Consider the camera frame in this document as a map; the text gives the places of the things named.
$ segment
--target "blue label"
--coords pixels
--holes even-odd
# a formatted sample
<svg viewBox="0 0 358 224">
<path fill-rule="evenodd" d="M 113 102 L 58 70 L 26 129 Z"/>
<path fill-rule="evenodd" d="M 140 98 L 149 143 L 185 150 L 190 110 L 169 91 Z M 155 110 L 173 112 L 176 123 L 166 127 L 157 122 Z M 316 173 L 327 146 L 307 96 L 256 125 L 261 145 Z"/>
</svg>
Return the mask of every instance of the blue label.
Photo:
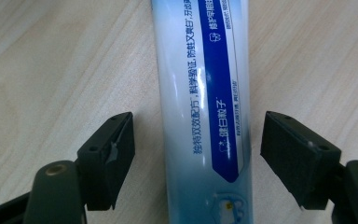
<svg viewBox="0 0 358 224">
<path fill-rule="evenodd" d="M 212 164 L 218 174 L 232 183 L 237 179 L 239 171 L 224 17 L 219 0 L 199 0 L 199 9 Z"/>
</svg>

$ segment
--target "light wood tabletop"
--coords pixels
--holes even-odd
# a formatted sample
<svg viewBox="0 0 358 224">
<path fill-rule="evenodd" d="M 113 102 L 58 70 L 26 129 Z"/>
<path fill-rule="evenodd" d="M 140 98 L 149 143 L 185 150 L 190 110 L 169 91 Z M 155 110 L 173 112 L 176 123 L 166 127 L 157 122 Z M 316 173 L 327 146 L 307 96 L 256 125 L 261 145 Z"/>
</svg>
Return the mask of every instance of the light wood tabletop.
<svg viewBox="0 0 358 224">
<path fill-rule="evenodd" d="M 358 0 L 250 1 L 255 224 L 331 223 L 301 210 L 260 157 L 265 112 L 303 122 L 358 160 Z M 117 209 L 89 223 L 168 223 L 150 0 L 0 0 L 0 204 L 45 164 L 75 160 L 108 118 L 134 114 Z"/>
</svg>

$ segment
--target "blue and white package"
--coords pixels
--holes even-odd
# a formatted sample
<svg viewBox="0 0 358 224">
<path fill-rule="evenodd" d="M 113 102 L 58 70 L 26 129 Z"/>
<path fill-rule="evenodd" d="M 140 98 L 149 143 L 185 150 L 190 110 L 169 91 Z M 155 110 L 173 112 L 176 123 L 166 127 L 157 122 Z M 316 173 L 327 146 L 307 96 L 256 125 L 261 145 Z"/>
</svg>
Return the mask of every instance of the blue and white package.
<svg viewBox="0 0 358 224">
<path fill-rule="evenodd" d="M 248 1 L 152 8 L 170 223 L 252 224 Z"/>
</svg>

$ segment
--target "wood grain surface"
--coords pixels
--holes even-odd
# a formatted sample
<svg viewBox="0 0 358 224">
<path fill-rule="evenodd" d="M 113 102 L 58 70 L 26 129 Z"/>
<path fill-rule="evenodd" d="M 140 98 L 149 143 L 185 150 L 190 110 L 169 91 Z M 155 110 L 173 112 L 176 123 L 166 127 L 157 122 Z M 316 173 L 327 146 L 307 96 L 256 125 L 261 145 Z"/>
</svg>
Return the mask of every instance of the wood grain surface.
<svg viewBox="0 0 358 224">
<path fill-rule="evenodd" d="M 168 223 L 150 0 L 0 0 L 0 203 L 36 171 L 74 160 L 109 117 L 132 111 L 136 156 L 117 209 L 89 223 Z M 250 1 L 255 224 L 331 223 L 303 211 L 259 156 L 266 110 L 358 160 L 358 0 Z"/>
</svg>

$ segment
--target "toothpaste tube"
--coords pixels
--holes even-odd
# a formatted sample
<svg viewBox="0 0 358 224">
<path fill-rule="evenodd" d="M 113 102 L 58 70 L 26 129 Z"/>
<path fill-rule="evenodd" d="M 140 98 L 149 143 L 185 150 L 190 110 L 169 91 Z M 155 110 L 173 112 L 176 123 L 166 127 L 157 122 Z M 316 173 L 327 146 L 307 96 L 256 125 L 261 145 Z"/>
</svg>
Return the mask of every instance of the toothpaste tube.
<svg viewBox="0 0 358 224">
<path fill-rule="evenodd" d="M 247 0 L 152 0 L 170 223 L 253 223 Z"/>
</svg>

